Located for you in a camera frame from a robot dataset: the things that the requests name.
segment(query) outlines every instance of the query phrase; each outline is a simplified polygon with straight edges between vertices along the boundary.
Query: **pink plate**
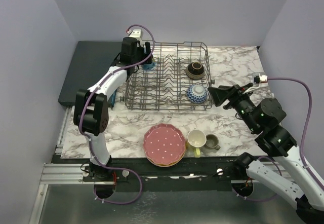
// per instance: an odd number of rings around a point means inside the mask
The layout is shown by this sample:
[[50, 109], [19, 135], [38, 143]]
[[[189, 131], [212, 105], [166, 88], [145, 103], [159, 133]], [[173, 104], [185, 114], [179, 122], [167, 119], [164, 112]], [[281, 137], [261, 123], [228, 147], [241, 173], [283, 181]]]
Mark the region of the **pink plate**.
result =
[[186, 140], [172, 124], [158, 124], [144, 135], [146, 157], [155, 164], [169, 165], [179, 161], [186, 151]]

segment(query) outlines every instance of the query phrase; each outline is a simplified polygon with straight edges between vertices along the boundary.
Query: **dish rack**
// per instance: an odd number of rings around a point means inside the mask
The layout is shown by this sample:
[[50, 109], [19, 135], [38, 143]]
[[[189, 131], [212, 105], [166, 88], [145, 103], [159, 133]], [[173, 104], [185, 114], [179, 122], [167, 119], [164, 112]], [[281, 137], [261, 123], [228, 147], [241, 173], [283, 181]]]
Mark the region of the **dish rack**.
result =
[[[152, 70], [139, 67], [127, 80], [125, 104], [128, 109], [206, 110], [212, 107], [210, 94], [202, 104], [192, 103], [187, 98], [191, 85], [200, 84], [205, 88], [211, 85], [208, 49], [204, 43], [155, 43], [153, 57], [156, 65]], [[192, 80], [185, 73], [185, 68], [194, 61], [205, 68], [201, 80]]]

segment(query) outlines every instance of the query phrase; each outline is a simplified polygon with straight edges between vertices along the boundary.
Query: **white marble surface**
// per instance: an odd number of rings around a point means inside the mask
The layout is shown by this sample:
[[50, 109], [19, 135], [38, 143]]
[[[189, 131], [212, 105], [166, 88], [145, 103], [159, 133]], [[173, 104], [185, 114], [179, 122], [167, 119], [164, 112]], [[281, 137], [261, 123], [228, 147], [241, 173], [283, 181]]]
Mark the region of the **white marble surface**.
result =
[[[255, 47], [208, 47], [210, 56], [211, 79], [215, 87], [219, 85], [245, 85], [253, 72], [263, 71]], [[123, 95], [125, 85], [119, 87], [117, 98]], [[259, 103], [265, 96], [271, 97], [269, 88], [259, 90], [251, 96], [252, 102]], [[68, 122], [63, 141], [61, 158], [89, 158], [86, 139], [80, 135], [73, 124], [73, 113]], [[190, 130], [199, 129], [205, 134], [218, 136], [221, 149], [202, 149], [203, 157], [238, 156], [243, 152], [252, 155], [264, 155], [254, 142], [255, 135], [250, 134], [243, 121], [235, 118], [235, 110], [224, 110], [213, 106], [207, 111], [140, 111], [128, 110], [124, 103], [116, 100], [113, 110], [109, 109], [109, 124], [105, 131], [106, 145], [113, 158], [145, 157], [142, 148], [143, 136], [148, 129], [159, 123], [173, 124], [184, 136]], [[193, 152], [187, 150], [186, 157]]]

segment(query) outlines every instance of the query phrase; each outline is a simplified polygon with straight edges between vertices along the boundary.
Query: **mug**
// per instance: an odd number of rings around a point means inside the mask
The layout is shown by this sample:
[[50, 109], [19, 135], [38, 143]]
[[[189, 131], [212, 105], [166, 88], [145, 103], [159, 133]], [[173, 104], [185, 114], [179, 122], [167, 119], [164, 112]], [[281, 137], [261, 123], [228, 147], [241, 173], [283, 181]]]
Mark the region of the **mug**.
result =
[[198, 129], [191, 130], [188, 133], [187, 144], [193, 150], [196, 158], [200, 157], [200, 148], [206, 144], [206, 140], [205, 134]]

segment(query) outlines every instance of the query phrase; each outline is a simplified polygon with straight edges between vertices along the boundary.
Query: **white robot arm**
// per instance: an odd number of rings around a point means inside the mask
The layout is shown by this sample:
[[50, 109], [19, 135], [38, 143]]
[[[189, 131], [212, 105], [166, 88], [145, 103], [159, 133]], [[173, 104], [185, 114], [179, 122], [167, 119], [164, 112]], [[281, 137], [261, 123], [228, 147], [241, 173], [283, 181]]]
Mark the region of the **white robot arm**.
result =
[[143, 69], [151, 69], [154, 66], [152, 56], [147, 58], [150, 53], [150, 43], [143, 44], [142, 42], [142, 30], [134, 29], [128, 37], [123, 39], [120, 54], [102, 79], [89, 89], [81, 89], [77, 92], [73, 122], [78, 126], [86, 100], [94, 93], [91, 97], [94, 109], [86, 109], [82, 123], [82, 131], [87, 133], [86, 139], [92, 143], [90, 161], [93, 164], [100, 166], [98, 163], [100, 162], [107, 165], [110, 159], [104, 137], [104, 130], [109, 120], [107, 99], [135, 72], [136, 63], [146, 58], [142, 64]]
[[257, 106], [250, 100], [252, 91], [267, 86], [267, 82], [266, 75], [255, 73], [253, 82], [245, 86], [209, 87], [208, 91], [215, 106], [229, 101], [223, 108], [236, 110], [251, 133], [257, 135], [255, 141], [258, 146], [280, 163], [295, 183], [274, 173], [248, 153], [234, 161], [234, 169], [239, 175], [258, 180], [283, 197], [304, 222], [324, 223], [324, 180], [301, 155], [292, 135], [280, 125], [286, 113], [276, 99], [265, 98]]

